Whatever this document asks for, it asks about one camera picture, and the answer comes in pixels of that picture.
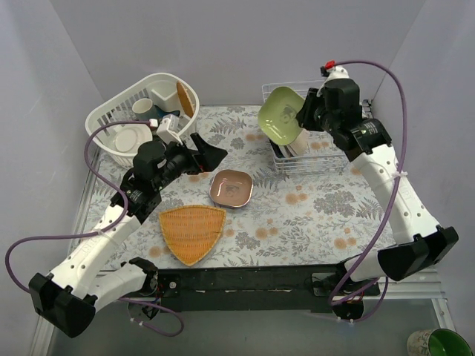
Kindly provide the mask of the pink square bowl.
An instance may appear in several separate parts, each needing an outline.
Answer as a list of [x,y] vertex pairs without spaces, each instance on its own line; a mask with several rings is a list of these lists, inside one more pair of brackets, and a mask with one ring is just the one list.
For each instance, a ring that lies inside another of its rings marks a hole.
[[250,201],[252,191],[253,180],[249,174],[226,169],[215,174],[209,196],[212,201],[245,202]]

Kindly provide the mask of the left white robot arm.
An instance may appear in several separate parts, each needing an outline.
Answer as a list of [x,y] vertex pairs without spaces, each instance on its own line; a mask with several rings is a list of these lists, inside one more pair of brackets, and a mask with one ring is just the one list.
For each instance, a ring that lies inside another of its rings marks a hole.
[[36,312],[68,337],[83,333],[100,309],[127,294],[157,294],[157,267],[141,257],[104,277],[98,273],[161,203],[160,192],[167,185],[181,174],[212,172],[227,155],[198,133],[191,139],[195,149],[161,140],[142,144],[92,237],[83,240],[48,275],[37,273],[28,283]]

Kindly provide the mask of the blue striped plate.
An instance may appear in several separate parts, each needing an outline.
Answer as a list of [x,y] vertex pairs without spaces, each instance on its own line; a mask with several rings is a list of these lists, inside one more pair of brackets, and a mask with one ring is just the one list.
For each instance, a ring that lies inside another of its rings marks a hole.
[[285,145],[275,145],[275,148],[276,148],[276,156],[278,158],[289,159],[289,158],[294,157],[292,152]]

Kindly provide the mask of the purple square bowl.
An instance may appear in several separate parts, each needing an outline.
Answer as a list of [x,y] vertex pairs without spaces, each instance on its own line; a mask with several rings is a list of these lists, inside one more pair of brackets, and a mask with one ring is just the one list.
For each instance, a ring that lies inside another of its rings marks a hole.
[[220,208],[230,208],[230,209],[240,209],[244,208],[249,204],[249,201],[245,202],[230,202],[230,201],[218,201],[218,200],[213,200],[212,201],[214,205],[220,207]]

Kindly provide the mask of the green square bowl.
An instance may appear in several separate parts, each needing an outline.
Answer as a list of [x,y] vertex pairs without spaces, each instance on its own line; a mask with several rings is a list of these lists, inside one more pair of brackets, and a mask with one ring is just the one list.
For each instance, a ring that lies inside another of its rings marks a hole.
[[303,105],[304,99],[293,89],[278,87],[258,111],[258,125],[276,145],[288,145],[302,132],[296,116]]

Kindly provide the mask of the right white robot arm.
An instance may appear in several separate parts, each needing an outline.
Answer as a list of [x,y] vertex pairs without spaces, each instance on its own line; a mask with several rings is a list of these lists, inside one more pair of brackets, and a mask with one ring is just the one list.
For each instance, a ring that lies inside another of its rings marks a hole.
[[342,263],[335,284],[343,294],[354,294],[364,280],[389,277],[400,281],[439,263],[458,242],[452,227],[442,227],[416,194],[383,124],[365,118],[360,90],[352,79],[331,79],[321,89],[307,91],[298,124],[308,131],[328,133],[361,172],[379,205],[389,208],[394,245]]

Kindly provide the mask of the beige square bowl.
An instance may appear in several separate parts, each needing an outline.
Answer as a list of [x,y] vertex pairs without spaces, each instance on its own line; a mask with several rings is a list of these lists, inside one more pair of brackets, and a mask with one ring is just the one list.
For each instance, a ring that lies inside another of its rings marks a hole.
[[287,145],[287,148],[293,156],[303,156],[307,151],[309,133],[303,129],[293,142]]

